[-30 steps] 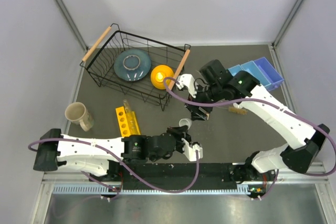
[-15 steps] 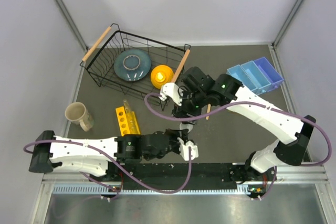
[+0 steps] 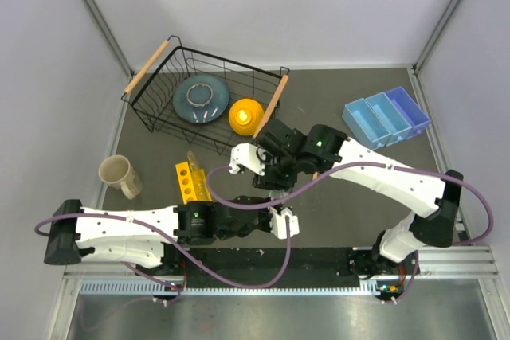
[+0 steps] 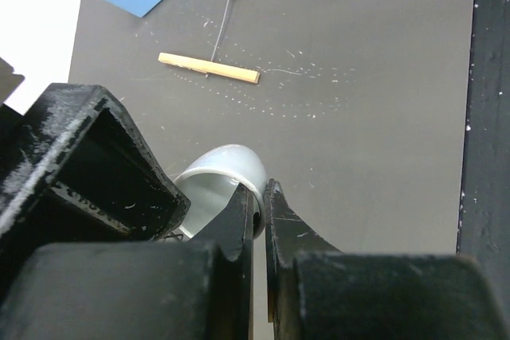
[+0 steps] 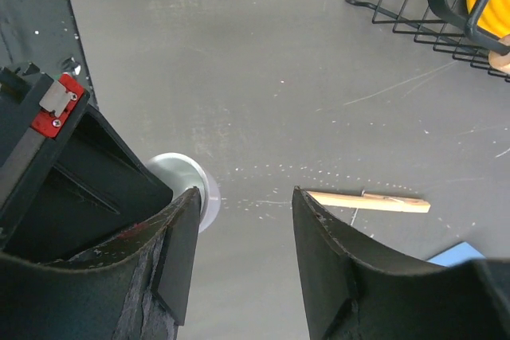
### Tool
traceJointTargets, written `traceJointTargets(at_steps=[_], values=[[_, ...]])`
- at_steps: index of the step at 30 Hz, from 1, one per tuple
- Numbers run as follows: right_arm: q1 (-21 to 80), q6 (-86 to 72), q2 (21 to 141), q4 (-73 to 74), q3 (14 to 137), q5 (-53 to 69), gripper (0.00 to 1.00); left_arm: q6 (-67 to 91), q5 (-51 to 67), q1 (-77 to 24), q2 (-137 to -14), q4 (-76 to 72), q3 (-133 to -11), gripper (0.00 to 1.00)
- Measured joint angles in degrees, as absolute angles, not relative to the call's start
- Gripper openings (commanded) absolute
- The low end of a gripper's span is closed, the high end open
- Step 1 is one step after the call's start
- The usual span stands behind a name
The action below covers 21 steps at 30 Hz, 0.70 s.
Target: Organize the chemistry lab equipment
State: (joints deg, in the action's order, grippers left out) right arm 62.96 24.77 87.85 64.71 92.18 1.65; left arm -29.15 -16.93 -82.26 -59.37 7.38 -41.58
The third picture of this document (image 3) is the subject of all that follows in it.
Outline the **glass test tube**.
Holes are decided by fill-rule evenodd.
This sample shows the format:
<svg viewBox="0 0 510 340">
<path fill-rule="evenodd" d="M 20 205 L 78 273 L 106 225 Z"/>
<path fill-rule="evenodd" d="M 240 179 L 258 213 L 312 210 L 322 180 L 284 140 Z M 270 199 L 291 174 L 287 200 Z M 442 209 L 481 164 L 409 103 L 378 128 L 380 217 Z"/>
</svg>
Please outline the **glass test tube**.
<svg viewBox="0 0 510 340">
<path fill-rule="evenodd" d="M 203 187 L 204 181 L 202 180 L 201 168 L 198 164 L 198 160 L 194 155 L 194 152 L 189 150 L 186 153 L 188 165 L 190 167 L 190 174 L 193 178 L 194 185 L 197 190 L 200 190 Z"/>
</svg>

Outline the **white plastic funnel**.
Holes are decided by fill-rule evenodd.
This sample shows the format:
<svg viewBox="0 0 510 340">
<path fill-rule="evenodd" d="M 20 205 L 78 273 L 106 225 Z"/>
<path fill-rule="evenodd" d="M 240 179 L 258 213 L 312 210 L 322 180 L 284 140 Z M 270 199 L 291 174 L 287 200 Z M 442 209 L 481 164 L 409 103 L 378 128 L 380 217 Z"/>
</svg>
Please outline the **white plastic funnel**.
<svg viewBox="0 0 510 340">
<path fill-rule="evenodd" d="M 286 191 L 282 191 L 282 190 L 271 190 L 269 192 L 269 197 L 272 201 L 280 200 L 281 198 L 286 197 L 287 195 L 288 195 L 288 193 Z"/>
</svg>

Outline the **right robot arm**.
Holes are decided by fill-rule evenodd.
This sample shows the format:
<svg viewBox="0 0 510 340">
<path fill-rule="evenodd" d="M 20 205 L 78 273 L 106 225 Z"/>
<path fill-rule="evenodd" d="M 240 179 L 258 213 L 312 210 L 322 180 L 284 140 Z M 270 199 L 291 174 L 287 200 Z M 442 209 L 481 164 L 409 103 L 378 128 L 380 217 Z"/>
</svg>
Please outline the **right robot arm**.
<svg viewBox="0 0 510 340">
<path fill-rule="evenodd" d="M 463 178 L 455 170 L 448 180 L 416 174 L 391 158 L 364 147 L 342 131 L 323 124 L 307 134 L 278 119 L 268 121 L 255 135 L 257 159 L 264 170 L 253 184 L 259 189 L 290 190 L 297 176 L 328 174 L 380 193 L 408 207 L 410 213 L 382 231 L 371 249 L 371 263 L 392 272 L 409 254 L 424 246 L 448 248 L 460 205 Z"/>
</svg>

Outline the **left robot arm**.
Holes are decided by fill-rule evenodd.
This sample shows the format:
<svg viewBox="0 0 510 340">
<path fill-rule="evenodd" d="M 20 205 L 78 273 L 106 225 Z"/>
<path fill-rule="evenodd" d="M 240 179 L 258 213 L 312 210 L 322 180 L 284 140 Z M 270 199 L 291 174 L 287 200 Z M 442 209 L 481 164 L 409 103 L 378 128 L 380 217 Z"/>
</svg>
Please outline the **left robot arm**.
<svg viewBox="0 0 510 340">
<path fill-rule="evenodd" d="M 44 262 L 126 262 L 169 274 L 179 268 L 181 256 L 168 244 L 209 245 L 254 231 L 286 238 L 285 217 L 262 204 L 261 199 L 242 197 L 228 205 L 192 201 L 161 209 L 108 211 L 67 200 L 48 223 Z"/>
</svg>

